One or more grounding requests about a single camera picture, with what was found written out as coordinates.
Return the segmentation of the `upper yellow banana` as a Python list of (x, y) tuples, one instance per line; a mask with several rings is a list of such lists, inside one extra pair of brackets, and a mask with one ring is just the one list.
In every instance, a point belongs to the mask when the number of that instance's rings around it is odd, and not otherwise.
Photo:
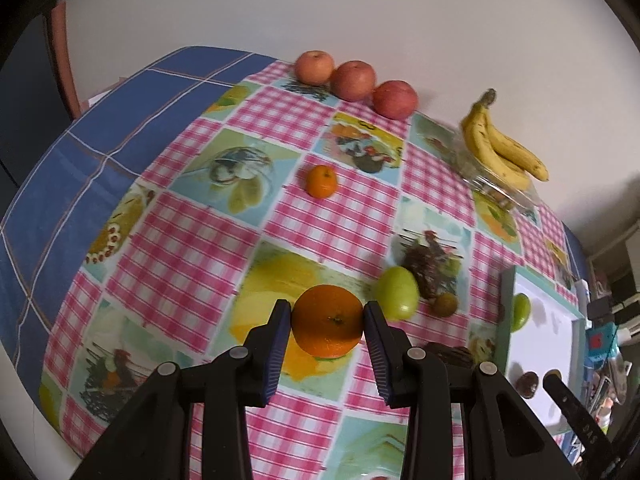
[(493, 88), (486, 90), (482, 96), (482, 101), (487, 108), (485, 116), (489, 142), (500, 156), (520, 167), (521, 170), (528, 172), (537, 180), (547, 182), (549, 180), (549, 171), (541, 159), (494, 126), (488, 108), (495, 102), (496, 97), (497, 93)]

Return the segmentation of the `small orange tangerine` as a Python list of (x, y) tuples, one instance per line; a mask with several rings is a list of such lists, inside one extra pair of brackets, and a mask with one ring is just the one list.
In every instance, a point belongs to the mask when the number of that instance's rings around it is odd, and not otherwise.
[(313, 166), (306, 174), (305, 191), (317, 200), (331, 197), (337, 188), (337, 173), (331, 166)]

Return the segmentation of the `pink checkered fruit tablecloth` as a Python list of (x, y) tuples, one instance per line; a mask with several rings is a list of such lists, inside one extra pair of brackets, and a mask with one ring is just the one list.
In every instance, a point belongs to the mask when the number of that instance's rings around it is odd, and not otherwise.
[[(525, 266), (577, 308), (561, 222), (506, 211), (452, 166), (452, 133), (305, 87), (258, 54), (193, 47), (142, 70), (53, 144), (1, 222), (1, 339), (82, 459), (157, 365), (242, 344), (279, 299), (366, 299), (414, 243), (448, 260), (402, 329), (493, 359), (500, 275)], [(313, 166), (338, 188), (305, 191)]]

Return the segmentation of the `large orange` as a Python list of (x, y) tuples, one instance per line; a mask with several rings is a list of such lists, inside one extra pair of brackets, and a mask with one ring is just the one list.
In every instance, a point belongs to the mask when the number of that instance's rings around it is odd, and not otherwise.
[(295, 301), (292, 333), (299, 348), (314, 358), (341, 358), (362, 337), (362, 303), (335, 285), (311, 287)]

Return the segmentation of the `clear plastic fruit container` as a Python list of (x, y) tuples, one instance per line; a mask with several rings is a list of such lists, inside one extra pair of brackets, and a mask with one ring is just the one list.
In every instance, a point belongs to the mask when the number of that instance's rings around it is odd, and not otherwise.
[(485, 195), (503, 209), (526, 211), (533, 210), (540, 204), (531, 178), (528, 178), (528, 188), (524, 191), (504, 183), (468, 150), (462, 133), (457, 130), (452, 133), (450, 160), (462, 180), (473, 191)]

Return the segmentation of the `white black device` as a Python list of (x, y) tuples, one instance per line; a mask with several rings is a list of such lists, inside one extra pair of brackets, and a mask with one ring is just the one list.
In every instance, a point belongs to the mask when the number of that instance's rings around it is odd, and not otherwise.
[(614, 302), (611, 294), (593, 295), (585, 280), (576, 281), (574, 286), (579, 311), (587, 320), (594, 321), (612, 313)]

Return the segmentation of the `long dark brown fruit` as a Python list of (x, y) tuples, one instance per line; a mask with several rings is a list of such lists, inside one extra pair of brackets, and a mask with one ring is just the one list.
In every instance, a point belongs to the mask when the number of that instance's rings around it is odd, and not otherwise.
[(406, 249), (402, 266), (416, 280), (420, 295), (432, 300), (438, 295), (442, 284), (442, 266), (447, 260), (446, 252), (437, 242), (426, 245), (414, 243)]

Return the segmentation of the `white tray teal rim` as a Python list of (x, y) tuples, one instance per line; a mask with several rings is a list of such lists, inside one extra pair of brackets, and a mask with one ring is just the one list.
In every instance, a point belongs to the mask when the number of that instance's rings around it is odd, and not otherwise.
[[(512, 332), (513, 300), (524, 294), (532, 313)], [(586, 319), (543, 278), (525, 266), (511, 266), (500, 275), (498, 323), (494, 362), (509, 382), (526, 372), (544, 377), (558, 370), (574, 396), (582, 397)]]

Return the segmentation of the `dark wrinkled fruit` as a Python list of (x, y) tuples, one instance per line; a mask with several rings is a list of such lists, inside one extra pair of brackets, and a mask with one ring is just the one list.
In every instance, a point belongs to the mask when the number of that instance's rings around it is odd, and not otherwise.
[(446, 344), (430, 341), (423, 349), (427, 353), (433, 353), (445, 364), (469, 368), (470, 370), (475, 365), (471, 351), (465, 347), (449, 347)]

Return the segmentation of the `lower yellow banana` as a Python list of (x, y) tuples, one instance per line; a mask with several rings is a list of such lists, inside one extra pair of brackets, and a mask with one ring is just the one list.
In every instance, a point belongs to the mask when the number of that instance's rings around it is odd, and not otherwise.
[(488, 138), (486, 122), (487, 107), (482, 101), (475, 102), (469, 114), (461, 122), (466, 147), (470, 152), (495, 176), (520, 191), (529, 188), (529, 178), (522, 170), (516, 171), (509, 167), (497, 154)]

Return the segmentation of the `green fruit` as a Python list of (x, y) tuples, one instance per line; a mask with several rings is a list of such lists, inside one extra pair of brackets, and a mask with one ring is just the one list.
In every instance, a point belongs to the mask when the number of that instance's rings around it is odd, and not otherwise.
[(513, 298), (511, 332), (515, 333), (521, 330), (529, 320), (530, 312), (532, 312), (532, 304), (529, 296), (524, 292), (519, 292)]
[(402, 266), (391, 266), (372, 288), (372, 298), (390, 321), (405, 321), (418, 310), (420, 290), (413, 275)]

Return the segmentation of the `middle red apple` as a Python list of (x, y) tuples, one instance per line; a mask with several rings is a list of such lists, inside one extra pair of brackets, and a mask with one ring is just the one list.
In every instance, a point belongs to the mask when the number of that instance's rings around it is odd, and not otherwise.
[(339, 99), (357, 102), (367, 99), (376, 85), (374, 68), (359, 60), (347, 61), (334, 70), (330, 90)]

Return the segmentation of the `round dark passion fruit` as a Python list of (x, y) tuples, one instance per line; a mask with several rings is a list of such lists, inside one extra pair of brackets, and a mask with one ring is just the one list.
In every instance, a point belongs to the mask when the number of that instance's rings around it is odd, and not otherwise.
[(539, 386), (538, 375), (529, 370), (521, 374), (516, 380), (514, 388), (516, 392), (524, 399), (533, 399)]

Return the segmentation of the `large red apple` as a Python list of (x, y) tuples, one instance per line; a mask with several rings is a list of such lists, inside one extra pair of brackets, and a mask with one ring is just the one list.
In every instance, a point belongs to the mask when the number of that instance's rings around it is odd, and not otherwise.
[(408, 82), (385, 81), (372, 93), (373, 109), (381, 116), (393, 120), (405, 120), (418, 108), (419, 97)]

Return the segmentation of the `brown kiwi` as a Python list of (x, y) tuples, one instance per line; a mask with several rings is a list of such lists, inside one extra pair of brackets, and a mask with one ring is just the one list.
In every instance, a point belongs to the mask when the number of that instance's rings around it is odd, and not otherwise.
[(431, 305), (432, 315), (438, 318), (449, 318), (457, 313), (459, 301), (452, 292), (443, 292), (438, 295)]

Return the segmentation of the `yellow banana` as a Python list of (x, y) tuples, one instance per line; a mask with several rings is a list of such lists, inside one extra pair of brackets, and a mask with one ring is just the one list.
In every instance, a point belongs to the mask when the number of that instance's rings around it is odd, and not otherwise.
[(488, 138), (486, 122), (487, 107), (482, 101), (475, 102), (469, 114), (461, 122), (466, 147), (470, 152), (495, 176), (520, 191), (529, 188), (529, 178), (522, 170), (516, 171), (509, 167), (497, 154)]
[(528, 172), (537, 180), (547, 182), (549, 180), (549, 171), (541, 159), (494, 126), (488, 108), (495, 102), (496, 97), (497, 93), (493, 88), (486, 90), (482, 96), (482, 101), (487, 108), (485, 116), (489, 142), (500, 156), (520, 167), (521, 170)]

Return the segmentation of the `small peach apple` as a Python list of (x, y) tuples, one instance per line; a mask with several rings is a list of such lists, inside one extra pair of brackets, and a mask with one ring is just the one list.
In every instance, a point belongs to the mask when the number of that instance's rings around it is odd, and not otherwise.
[(299, 55), (294, 63), (296, 79), (308, 86), (326, 84), (334, 71), (334, 59), (326, 51), (310, 50)]

